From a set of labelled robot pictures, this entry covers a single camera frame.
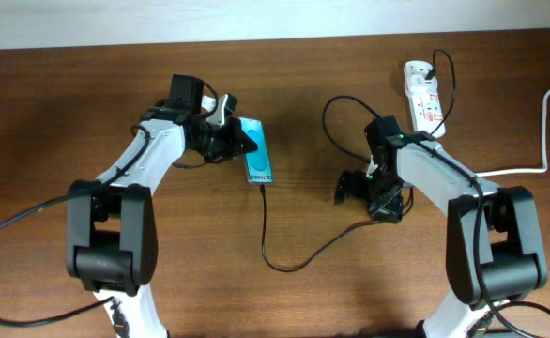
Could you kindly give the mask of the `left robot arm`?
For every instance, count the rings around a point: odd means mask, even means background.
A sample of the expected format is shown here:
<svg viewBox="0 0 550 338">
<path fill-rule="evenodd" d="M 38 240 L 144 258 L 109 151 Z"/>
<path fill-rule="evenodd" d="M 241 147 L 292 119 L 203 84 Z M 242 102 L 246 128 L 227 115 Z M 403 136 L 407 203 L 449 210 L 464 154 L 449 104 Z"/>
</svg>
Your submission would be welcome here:
<svg viewBox="0 0 550 338">
<path fill-rule="evenodd" d="M 93 292 L 118 337 L 167 337 L 150 281 L 159 254 L 152 196 L 188 150 L 206 164 L 253 152 L 235 117 L 237 99 L 203 80 L 176 74 L 169 95 L 140 116 L 119 159 L 93 181 L 68 190 L 66 268 Z"/>
</svg>

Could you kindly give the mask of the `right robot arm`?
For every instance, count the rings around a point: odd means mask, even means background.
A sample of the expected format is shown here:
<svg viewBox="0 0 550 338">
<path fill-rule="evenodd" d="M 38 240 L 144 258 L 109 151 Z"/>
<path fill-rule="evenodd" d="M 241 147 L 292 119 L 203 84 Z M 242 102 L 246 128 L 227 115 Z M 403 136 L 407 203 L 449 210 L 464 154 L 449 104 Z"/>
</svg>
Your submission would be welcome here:
<svg viewBox="0 0 550 338">
<path fill-rule="evenodd" d="M 419 322 L 418 337 L 482 337 L 500 310 L 524 305 L 546 285 L 548 268 L 535 199 L 468 170 L 427 132 L 403 133 L 392 116 L 365 127 L 372 152 L 367 171 L 341 174 L 334 199 L 353 197 L 377 223 L 402 218 L 402 188 L 421 191 L 447 218 L 450 291 Z"/>
</svg>

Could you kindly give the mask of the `blue Galaxy S25 smartphone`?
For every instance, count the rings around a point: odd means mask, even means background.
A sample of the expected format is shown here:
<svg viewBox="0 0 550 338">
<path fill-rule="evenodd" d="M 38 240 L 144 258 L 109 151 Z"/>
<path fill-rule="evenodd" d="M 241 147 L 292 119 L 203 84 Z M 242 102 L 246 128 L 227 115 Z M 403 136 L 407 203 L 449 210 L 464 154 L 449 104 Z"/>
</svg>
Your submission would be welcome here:
<svg viewBox="0 0 550 338">
<path fill-rule="evenodd" d="M 267 142 L 262 122 L 256 119 L 241 117 L 241 128 L 257 145 L 257 149 L 246 154 L 248 180 L 252 184 L 271 184 L 274 182 L 270 160 L 267 153 Z"/>
</svg>

